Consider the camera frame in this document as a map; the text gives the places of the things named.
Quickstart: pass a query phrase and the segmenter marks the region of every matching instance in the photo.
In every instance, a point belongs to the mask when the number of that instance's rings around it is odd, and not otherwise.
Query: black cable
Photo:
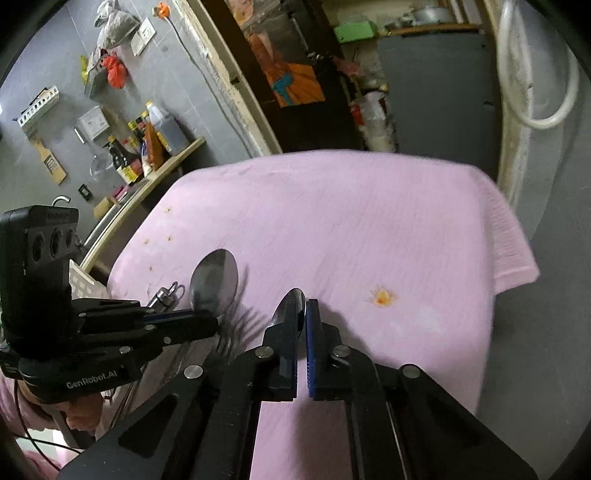
[[[14,381],[14,402],[17,407],[18,418],[21,421],[21,426],[22,426],[22,429],[25,431],[25,435],[27,435],[27,439],[31,441],[31,443],[33,444],[35,449],[39,452],[39,455],[41,455],[47,461],[47,463],[49,463],[53,468],[55,468],[59,472],[60,468],[55,463],[53,463],[51,461],[51,459],[45,453],[43,453],[41,451],[41,449],[39,448],[39,445],[35,443],[35,439],[33,437],[31,437],[31,434],[29,433],[27,426],[25,425],[25,420],[24,420],[24,418],[22,418],[21,407],[18,404],[18,394],[19,393],[20,392],[18,389],[18,381],[15,380]]]
[[[12,436],[13,437],[16,437],[18,439],[23,439],[23,440],[29,440],[29,441],[31,441],[31,439],[29,437],[26,437],[24,435],[18,435],[16,433],[13,433]],[[80,450],[76,450],[75,448],[68,447],[66,445],[61,445],[59,443],[54,443],[54,442],[48,442],[47,440],[41,440],[41,439],[33,439],[33,441],[35,441],[37,443],[42,443],[43,445],[50,445],[52,447],[63,448],[64,450],[69,450],[71,452],[74,452],[74,453],[77,453],[78,455],[80,455]]]
[[[173,28],[174,34],[177,37],[178,42],[181,44],[183,50],[185,51],[185,53],[189,57],[189,60],[191,61],[191,63],[193,64],[193,66],[197,70],[199,70],[199,73],[201,74],[201,77],[203,77],[203,81],[205,82],[205,85],[207,85],[207,88],[209,88],[209,91],[211,92],[211,94],[213,96],[213,99],[216,101],[217,106],[219,107],[219,109],[220,109],[223,117],[226,119],[226,122],[228,122],[228,125],[230,125],[230,127],[232,127],[232,130],[234,130],[234,133],[236,134],[236,136],[238,137],[238,139],[242,143],[242,146],[244,147],[244,150],[246,150],[246,153],[248,155],[252,155],[250,149],[248,148],[248,146],[246,144],[246,141],[244,140],[244,138],[242,138],[242,135],[240,134],[240,132],[238,131],[238,129],[236,128],[236,126],[232,123],[232,121],[230,120],[230,117],[228,117],[228,115],[226,114],[226,111],[223,109],[223,106],[222,106],[220,100],[217,98],[217,95],[215,94],[215,92],[213,91],[212,86],[209,84],[209,81],[207,80],[207,77],[205,75],[205,72],[202,70],[202,68],[199,66],[199,64],[195,61],[195,59],[191,55],[191,52],[189,52],[187,46],[185,45],[183,39],[181,38],[181,35],[178,33],[177,27],[174,25],[173,21],[170,20],[169,17],[164,17],[164,19]]]

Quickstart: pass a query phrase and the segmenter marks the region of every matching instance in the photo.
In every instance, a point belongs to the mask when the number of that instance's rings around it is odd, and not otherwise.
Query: metal bolt
[[[255,355],[258,358],[271,358],[275,352],[270,346],[260,346],[255,350]]]
[[[199,378],[201,375],[203,375],[203,368],[201,365],[189,365],[187,368],[185,368],[184,375],[186,378],[191,380],[194,378]]]
[[[348,357],[351,354],[351,348],[346,345],[337,345],[333,348],[333,355],[339,358]]]
[[[421,376],[421,369],[416,365],[404,365],[402,374],[406,378],[418,378]]]

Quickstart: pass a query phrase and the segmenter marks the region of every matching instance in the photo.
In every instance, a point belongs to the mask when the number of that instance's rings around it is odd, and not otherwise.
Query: gray cabinet
[[[392,36],[379,40],[378,51],[400,153],[474,165],[496,180],[502,119],[488,39],[479,33]]]

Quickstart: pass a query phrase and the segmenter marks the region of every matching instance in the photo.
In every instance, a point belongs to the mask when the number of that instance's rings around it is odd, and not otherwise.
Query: silver pot
[[[414,11],[417,25],[430,25],[438,23],[456,23],[453,14],[445,7],[427,5],[425,8]]]

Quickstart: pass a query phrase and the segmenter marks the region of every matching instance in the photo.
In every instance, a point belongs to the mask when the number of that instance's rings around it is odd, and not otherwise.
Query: camera lens
[[[51,256],[55,257],[57,253],[60,251],[60,244],[61,244],[61,231],[55,229],[51,234],[51,240],[49,242],[49,249],[51,252]]]
[[[39,262],[41,256],[43,255],[43,246],[45,242],[43,241],[43,235],[38,233],[33,240],[33,260],[35,262]]]
[[[72,229],[68,230],[66,234],[66,248],[70,248],[72,246],[72,242],[74,240],[74,231]]]

